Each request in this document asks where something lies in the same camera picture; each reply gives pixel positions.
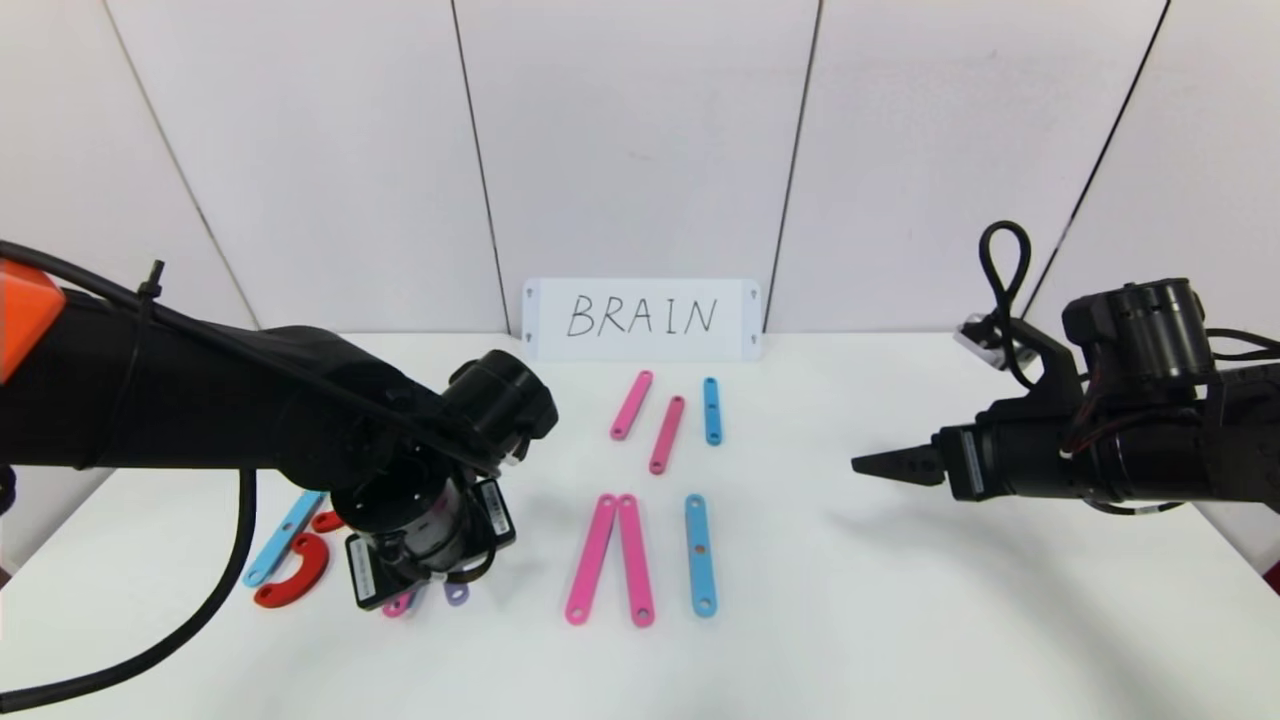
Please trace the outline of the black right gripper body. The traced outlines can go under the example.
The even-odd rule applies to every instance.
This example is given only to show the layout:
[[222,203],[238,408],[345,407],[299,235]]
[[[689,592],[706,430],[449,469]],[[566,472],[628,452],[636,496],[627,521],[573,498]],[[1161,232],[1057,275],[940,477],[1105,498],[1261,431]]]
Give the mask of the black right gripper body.
[[1044,424],[946,427],[937,433],[937,451],[957,501],[1073,497],[1070,466]]

